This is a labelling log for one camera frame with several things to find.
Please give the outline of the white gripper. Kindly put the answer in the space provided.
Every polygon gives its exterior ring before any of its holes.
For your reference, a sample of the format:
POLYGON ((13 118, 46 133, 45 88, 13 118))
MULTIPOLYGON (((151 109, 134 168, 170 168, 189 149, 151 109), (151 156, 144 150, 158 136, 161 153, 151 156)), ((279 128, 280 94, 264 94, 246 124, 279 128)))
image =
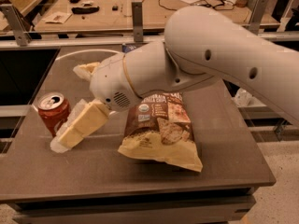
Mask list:
POLYGON ((124 111, 139 104, 142 97, 136 91, 134 76, 140 66, 141 59, 134 52, 118 53, 101 63, 75 66, 73 72, 81 79, 90 81, 90 91, 96 99, 91 102, 81 99, 73 107, 67 122, 50 142, 51 150, 64 153, 78 145, 107 123, 109 109, 124 111))

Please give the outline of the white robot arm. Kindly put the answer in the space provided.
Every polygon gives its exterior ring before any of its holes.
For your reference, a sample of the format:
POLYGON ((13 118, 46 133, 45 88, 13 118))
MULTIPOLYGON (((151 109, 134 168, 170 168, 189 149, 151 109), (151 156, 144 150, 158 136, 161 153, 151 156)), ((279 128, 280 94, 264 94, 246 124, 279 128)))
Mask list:
POLYGON ((218 78, 250 92, 299 125, 299 52, 264 40, 207 7, 176 11, 164 40, 81 67, 94 99, 80 102, 50 147, 64 153, 102 127, 109 116, 162 92, 193 91, 218 78))

